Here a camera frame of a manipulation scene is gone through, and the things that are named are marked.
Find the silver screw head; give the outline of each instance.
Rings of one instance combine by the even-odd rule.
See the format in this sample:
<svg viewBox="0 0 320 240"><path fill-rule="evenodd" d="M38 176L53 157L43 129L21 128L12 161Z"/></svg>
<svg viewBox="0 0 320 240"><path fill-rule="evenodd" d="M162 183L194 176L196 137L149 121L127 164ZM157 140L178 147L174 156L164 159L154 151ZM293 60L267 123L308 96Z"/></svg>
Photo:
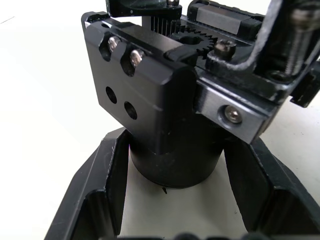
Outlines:
<svg viewBox="0 0 320 240"><path fill-rule="evenodd" d="M135 49L130 54L130 61L134 68L136 68L144 58L145 53L141 49Z"/></svg>
<svg viewBox="0 0 320 240"><path fill-rule="evenodd" d="M110 37L108 40L108 46L109 46L110 52L113 52L120 42L121 40L117 36Z"/></svg>
<svg viewBox="0 0 320 240"><path fill-rule="evenodd" d="M237 44L230 40L220 39L214 45L214 54L225 61L230 61L236 52Z"/></svg>
<svg viewBox="0 0 320 240"><path fill-rule="evenodd" d="M240 124L242 116L240 112L233 106L227 106L224 110L224 115L233 124Z"/></svg>

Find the bolt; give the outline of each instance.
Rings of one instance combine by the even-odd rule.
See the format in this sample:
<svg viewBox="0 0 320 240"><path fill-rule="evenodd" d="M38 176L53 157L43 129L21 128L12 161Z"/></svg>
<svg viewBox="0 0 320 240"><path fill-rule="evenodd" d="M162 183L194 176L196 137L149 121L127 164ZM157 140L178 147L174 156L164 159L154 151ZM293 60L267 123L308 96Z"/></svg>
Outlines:
<svg viewBox="0 0 320 240"><path fill-rule="evenodd" d="M141 49L135 49L130 54L130 61L134 68L136 68L144 58L145 53Z"/></svg>
<svg viewBox="0 0 320 240"><path fill-rule="evenodd" d="M110 37L108 40L110 52L113 52L120 42L121 42L121 40L117 36Z"/></svg>
<svg viewBox="0 0 320 240"><path fill-rule="evenodd" d="M242 122L242 116L240 112L233 106L227 106L224 109L224 115L233 124L240 124Z"/></svg>
<svg viewBox="0 0 320 240"><path fill-rule="evenodd" d="M294 35L285 73L294 76L304 64L313 32L320 28L320 2L299 5L291 12L290 23L294 28Z"/></svg>
<svg viewBox="0 0 320 240"><path fill-rule="evenodd" d="M225 61L230 61L236 52L237 44L230 40L220 39L214 45L214 54Z"/></svg>
<svg viewBox="0 0 320 240"><path fill-rule="evenodd" d="M169 7L179 6L179 0L166 0L166 5Z"/></svg>

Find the black cylinder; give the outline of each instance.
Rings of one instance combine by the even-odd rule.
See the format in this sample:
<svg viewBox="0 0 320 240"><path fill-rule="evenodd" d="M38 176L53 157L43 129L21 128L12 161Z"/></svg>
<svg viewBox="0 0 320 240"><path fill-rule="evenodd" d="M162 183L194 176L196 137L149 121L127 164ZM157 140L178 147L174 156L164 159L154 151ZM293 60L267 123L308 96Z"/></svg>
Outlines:
<svg viewBox="0 0 320 240"><path fill-rule="evenodd" d="M143 176L174 189L194 186L210 176L223 150L226 131L201 115L195 115L184 129L174 150L162 155L131 141L133 164Z"/></svg>

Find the spur gear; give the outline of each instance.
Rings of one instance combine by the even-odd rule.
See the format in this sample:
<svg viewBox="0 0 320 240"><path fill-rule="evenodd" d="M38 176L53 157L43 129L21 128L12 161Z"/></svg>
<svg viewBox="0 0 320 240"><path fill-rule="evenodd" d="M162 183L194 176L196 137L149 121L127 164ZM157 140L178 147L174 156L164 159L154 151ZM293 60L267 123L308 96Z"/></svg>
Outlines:
<svg viewBox="0 0 320 240"><path fill-rule="evenodd" d="M187 27L180 28L180 31L174 32L168 36L169 38L176 40L182 44L188 45L197 51L199 56L206 57L208 52L210 52L217 41L216 38L196 31L194 29L189 29Z"/></svg>

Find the white surface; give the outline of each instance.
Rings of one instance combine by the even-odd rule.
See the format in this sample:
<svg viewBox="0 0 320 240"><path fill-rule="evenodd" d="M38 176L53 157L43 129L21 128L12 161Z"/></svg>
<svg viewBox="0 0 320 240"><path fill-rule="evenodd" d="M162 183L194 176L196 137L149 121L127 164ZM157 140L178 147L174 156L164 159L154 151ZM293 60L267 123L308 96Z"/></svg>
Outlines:
<svg viewBox="0 0 320 240"><path fill-rule="evenodd" d="M269 3L220 2L262 14ZM98 105L80 23L89 11L105 11L105 1L0 2L0 23L14 17L0 24L2 240L43 239L74 173L121 126ZM307 109L286 102L262 138L320 204L320 96ZM245 232L224 158L205 182L167 195L130 163L121 234L183 231Z"/></svg>

